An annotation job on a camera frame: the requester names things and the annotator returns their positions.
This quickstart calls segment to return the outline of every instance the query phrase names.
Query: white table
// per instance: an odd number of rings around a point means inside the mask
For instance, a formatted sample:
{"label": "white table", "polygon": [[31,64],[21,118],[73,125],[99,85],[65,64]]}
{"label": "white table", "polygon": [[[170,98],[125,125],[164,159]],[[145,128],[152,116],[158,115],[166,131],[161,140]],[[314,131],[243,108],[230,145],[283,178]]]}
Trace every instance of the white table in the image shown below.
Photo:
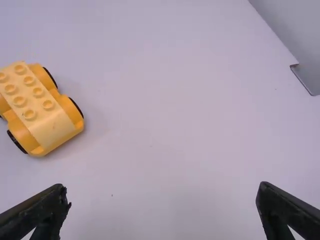
{"label": "white table", "polygon": [[260,181],[319,208],[320,98],[253,7],[125,2],[0,3],[0,66],[43,64],[86,120],[42,159],[0,122],[0,212],[62,183],[62,240],[264,240]]}

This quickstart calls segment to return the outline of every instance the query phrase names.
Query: lego duplo car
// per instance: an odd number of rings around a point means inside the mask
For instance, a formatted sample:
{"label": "lego duplo car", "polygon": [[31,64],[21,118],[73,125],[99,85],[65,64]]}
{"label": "lego duplo car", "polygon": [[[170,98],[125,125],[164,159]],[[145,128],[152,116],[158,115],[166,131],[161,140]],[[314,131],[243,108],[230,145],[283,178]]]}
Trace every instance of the lego duplo car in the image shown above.
{"label": "lego duplo car", "polygon": [[25,154],[41,157],[84,129],[77,104],[58,92],[39,63],[15,62],[0,69],[0,116],[8,135]]}

